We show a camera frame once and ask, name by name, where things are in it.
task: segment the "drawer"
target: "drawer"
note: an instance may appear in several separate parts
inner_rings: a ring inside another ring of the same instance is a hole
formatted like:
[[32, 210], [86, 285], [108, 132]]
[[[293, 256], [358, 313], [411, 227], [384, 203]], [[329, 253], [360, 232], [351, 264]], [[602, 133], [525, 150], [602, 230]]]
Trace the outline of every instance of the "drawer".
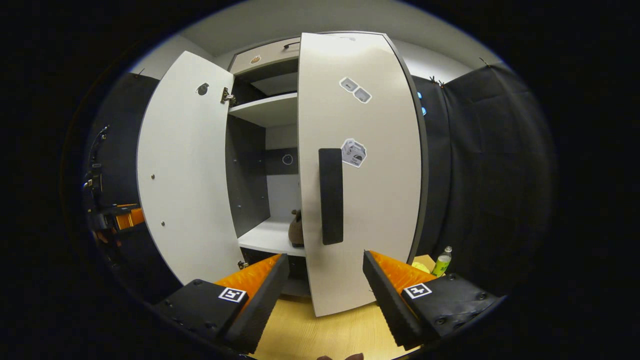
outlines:
[[[287, 44], [290, 44], [288, 49], [284, 47]], [[229, 72], [237, 76], [266, 65], [297, 59], [299, 55], [300, 37], [288, 38], [237, 54]]]

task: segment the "sticker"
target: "sticker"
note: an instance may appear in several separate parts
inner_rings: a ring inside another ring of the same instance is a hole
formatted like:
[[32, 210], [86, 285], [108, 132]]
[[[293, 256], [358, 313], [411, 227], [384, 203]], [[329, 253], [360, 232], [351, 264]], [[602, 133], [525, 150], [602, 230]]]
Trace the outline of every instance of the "sticker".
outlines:
[[347, 139], [342, 144], [342, 162], [359, 168], [367, 158], [367, 149], [354, 139]]
[[360, 87], [355, 81], [349, 79], [348, 77], [342, 78], [339, 82], [340, 87], [347, 90], [353, 94], [353, 96], [358, 99], [363, 104], [368, 103], [371, 100], [371, 94], [366, 90]]
[[366, 104], [367, 102], [369, 102], [369, 100], [371, 100], [371, 94], [366, 92], [363, 88], [359, 88], [358, 90], [356, 90], [356, 92], [353, 93], [353, 96], [355, 96], [356, 99], [360, 100], [360, 102], [362, 102], [363, 104]]
[[285, 156], [282, 156], [282, 163], [284, 165], [293, 164], [293, 156], [291, 156], [291, 154], [286, 154]]
[[348, 92], [354, 92], [359, 87], [355, 81], [349, 78], [342, 78], [342, 80], [340, 80], [340, 86]]
[[425, 284], [409, 286], [408, 288], [404, 289], [404, 291], [409, 294], [409, 297], [411, 297], [411, 299], [433, 293], [433, 291], [431, 291], [431, 289], [429, 289]]
[[240, 302], [244, 294], [246, 294], [246, 291], [244, 290], [225, 288], [219, 298], [232, 302]]

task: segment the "black curtain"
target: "black curtain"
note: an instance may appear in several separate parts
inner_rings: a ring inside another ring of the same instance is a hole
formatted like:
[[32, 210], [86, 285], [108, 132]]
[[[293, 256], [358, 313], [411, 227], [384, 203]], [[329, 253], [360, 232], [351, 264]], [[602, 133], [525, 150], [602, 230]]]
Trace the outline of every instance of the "black curtain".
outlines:
[[429, 151], [429, 188], [424, 227], [416, 255], [431, 254], [447, 212], [451, 183], [449, 117], [440, 84], [417, 76], [413, 82], [420, 97]]
[[[131, 73], [122, 76], [95, 116], [86, 144], [84, 170], [88, 169], [91, 142], [104, 126], [109, 125], [107, 138], [96, 156], [97, 162], [102, 164], [99, 197], [102, 207], [140, 203], [136, 179], [138, 136], [147, 104], [158, 82]], [[108, 251], [109, 257], [118, 262], [118, 268], [114, 270], [143, 300], [154, 304], [182, 287], [164, 262], [146, 225], [136, 231], [118, 233], [115, 238], [122, 245]]]
[[[442, 130], [442, 117], [429, 116], [432, 108], [441, 111], [438, 96], [429, 96], [436, 104], [426, 107], [425, 116], [432, 229], [423, 231], [429, 236], [423, 238], [423, 247], [431, 248], [435, 259], [451, 246], [453, 260], [447, 272], [503, 295], [532, 270], [553, 209], [556, 168], [545, 117], [524, 82], [501, 63], [469, 72], [442, 88], [432, 85], [441, 89], [449, 131]], [[449, 154], [451, 165], [443, 165]], [[443, 181], [447, 172], [448, 186]]]

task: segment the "black door handle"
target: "black door handle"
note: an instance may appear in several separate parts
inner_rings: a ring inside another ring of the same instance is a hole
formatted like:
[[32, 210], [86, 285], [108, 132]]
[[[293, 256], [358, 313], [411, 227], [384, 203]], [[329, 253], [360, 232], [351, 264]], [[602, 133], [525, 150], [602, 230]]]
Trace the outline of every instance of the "black door handle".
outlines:
[[322, 244], [341, 243], [344, 239], [342, 149], [318, 149], [318, 160]]
[[299, 41], [291, 42], [291, 43], [289, 43], [289, 44], [287, 44], [287, 45], [284, 45], [284, 48], [285, 48], [285, 49], [288, 49], [288, 48], [289, 48], [289, 46], [290, 46], [290, 45], [293, 45], [293, 44], [300, 44], [300, 42], [299, 42]]

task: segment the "green bottle label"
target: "green bottle label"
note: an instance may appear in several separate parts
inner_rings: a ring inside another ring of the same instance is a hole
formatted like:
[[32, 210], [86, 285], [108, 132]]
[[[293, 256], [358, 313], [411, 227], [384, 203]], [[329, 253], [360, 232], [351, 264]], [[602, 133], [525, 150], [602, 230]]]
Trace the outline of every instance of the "green bottle label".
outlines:
[[431, 275], [435, 275], [437, 277], [442, 276], [445, 270], [447, 270], [450, 262], [451, 258], [449, 256], [438, 256], [438, 261], [436, 261], [436, 266], [433, 267]]

